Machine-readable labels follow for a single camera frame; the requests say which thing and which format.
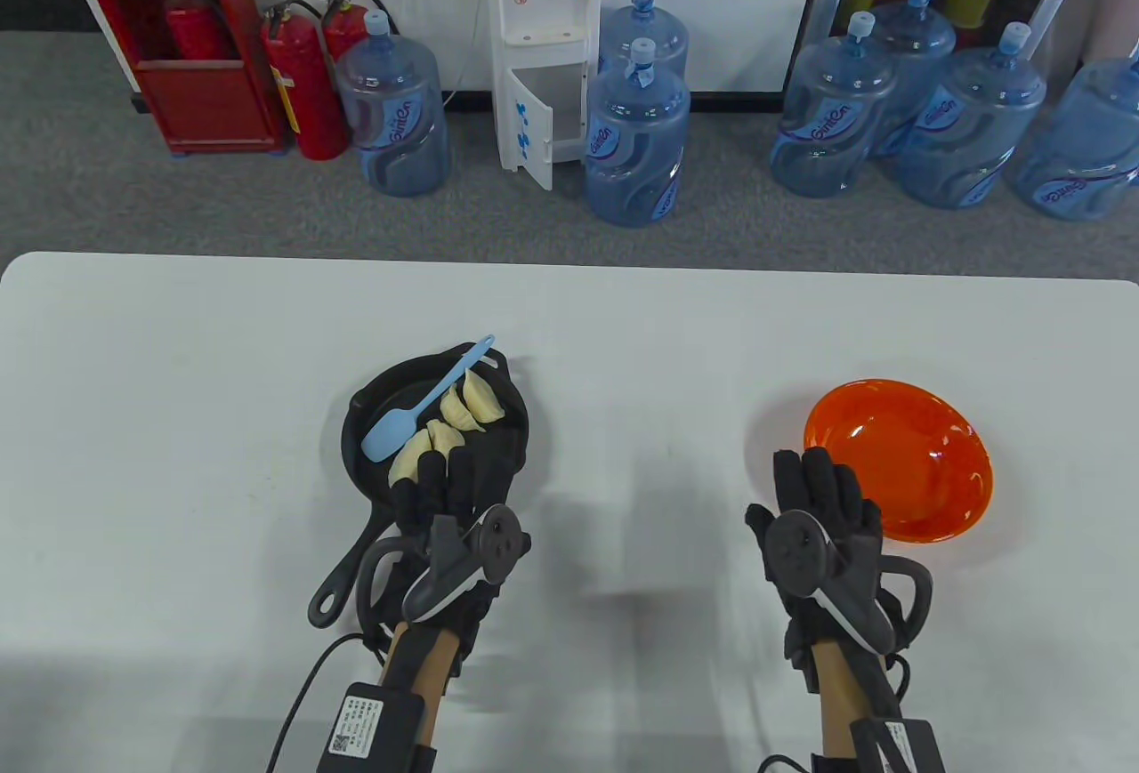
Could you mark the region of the person's left hand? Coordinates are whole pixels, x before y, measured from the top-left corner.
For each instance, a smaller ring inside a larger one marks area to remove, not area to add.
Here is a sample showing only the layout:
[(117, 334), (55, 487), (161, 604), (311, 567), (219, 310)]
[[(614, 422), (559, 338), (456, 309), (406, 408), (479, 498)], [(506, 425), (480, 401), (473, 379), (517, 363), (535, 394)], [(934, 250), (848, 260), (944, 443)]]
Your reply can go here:
[(528, 553), (528, 533), (505, 505), (510, 483), (509, 460), (477, 472), (472, 449), (456, 447), (424, 453), (416, 479), (391, 485), (396, 535), (366, 550), (355, 582), (359, 628), (379, 659), (398, 626), (435, 628), (458, 639), (450, 676), (460, 674), (489, 605)]

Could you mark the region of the person's right hand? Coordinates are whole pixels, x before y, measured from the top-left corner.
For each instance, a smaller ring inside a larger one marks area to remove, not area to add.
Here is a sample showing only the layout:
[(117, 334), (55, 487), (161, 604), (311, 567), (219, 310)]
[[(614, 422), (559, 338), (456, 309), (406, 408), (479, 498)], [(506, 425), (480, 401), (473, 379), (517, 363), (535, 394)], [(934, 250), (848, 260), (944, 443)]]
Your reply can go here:
[(788, 616), (786, 659), (841, 739), (852, 721), (899, 719), (908, 683), (886, 674), (928, 616), (931, 574), (883, 554), (879, 505), (826, 449), (781, 449), (772, 468), (780, 508), (753, 503), (745, 521)]

